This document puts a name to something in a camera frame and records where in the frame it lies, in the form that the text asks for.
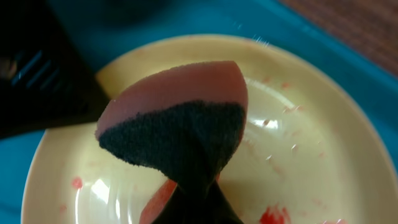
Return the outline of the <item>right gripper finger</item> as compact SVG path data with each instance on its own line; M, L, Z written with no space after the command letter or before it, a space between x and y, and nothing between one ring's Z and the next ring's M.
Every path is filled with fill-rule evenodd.
M1 0L1 138L94 122L108 102L47 1Z

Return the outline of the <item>pink and black sponge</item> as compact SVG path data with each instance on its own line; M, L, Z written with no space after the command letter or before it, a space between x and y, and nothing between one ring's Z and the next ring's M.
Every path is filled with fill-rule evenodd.
M244 132L248 91L233 61L174 67L111 100L97 122L100 147L166 182L141 223L239 223L218 185Z

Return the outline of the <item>green rimmed plate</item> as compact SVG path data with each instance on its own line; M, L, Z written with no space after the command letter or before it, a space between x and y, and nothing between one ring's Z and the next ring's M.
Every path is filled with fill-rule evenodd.
M97 73L110 98L141 78L235 61L248 86L243 141L220 187L244 223L396 223L397 175L351 97L277 47L225 35L154 42ZM93 123L46 130L30 165L22 223L138 223L166 178L101 149Z

